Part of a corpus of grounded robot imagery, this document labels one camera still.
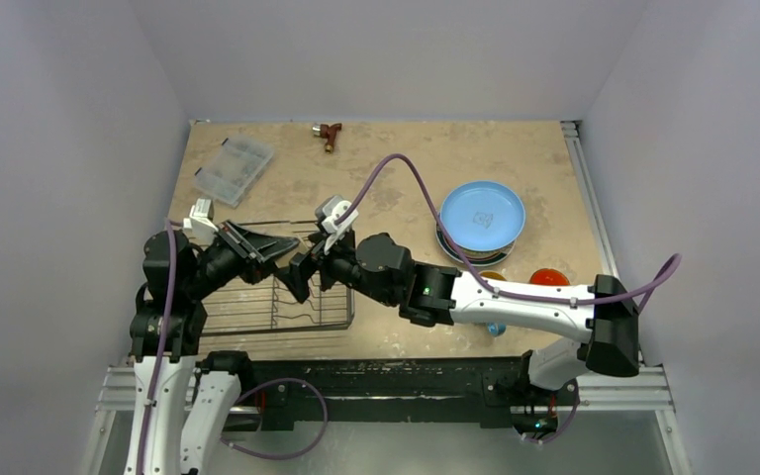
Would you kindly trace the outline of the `light blue plate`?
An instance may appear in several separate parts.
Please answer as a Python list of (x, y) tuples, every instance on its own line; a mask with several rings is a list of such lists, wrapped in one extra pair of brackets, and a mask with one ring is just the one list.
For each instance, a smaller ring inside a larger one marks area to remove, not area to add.
[(514, 244), (523, 232), (526, 209), (520, 196), (505, 184), (478, 180), (458, 186), (443, 200), (439, 216), (459, 247), (496, 251)]

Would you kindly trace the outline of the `blue butterfly mug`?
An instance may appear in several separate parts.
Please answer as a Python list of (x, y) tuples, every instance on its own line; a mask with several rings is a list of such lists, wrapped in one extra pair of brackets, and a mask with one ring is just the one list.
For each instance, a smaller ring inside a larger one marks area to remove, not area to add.
[(488, 333), (493, 337), (501, 336), (507, 330), (507, 326), (502, 323), (487, 323), (485, 327)]

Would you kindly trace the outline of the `orange mug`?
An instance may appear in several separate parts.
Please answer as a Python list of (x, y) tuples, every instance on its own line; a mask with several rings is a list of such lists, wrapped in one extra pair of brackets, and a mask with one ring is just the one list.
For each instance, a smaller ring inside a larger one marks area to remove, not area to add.
[(529, 284), (543, 286), (569, 286), (569, 278), (553, 268), (540, 268), (535, 270), (528, 279)]

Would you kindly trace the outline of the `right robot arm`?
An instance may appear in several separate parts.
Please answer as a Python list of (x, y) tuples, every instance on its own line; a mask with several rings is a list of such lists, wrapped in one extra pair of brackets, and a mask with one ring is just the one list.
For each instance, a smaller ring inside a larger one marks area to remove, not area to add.
[(319, 276), (324, 287), (342, 284), (421, 327), (502, 324), (554, 333), (559, 339), (528, 352), (527, 369), (516, 377), (519, 395), (531, 403), (588, 372), (619, 378), (639, 372), (638, 311), (611, 275), (599, 274), (589, 286), (485, 279), (416, 261), (381, 233), (360, 243), (346, 237), (332, 247), (319, 238), (276, 276), (299, 302), (308, 299), (310, 280)]

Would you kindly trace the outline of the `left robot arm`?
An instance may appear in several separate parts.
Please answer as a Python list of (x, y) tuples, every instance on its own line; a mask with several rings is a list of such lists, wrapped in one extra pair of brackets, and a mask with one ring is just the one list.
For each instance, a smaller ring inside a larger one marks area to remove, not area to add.
[(190, 388), (207, 320), (206, 297), (241, 278), (257, 284), (300, 241), (256, 233), (225, 221), (201, 248), (171, 223), (144, 244), (145, 282), (130, 325), (136, 401), (127, 474), (202, 474), (232, 405), (254, 395), (242, 351), (213, 352), (203, 361), (204, 389)]

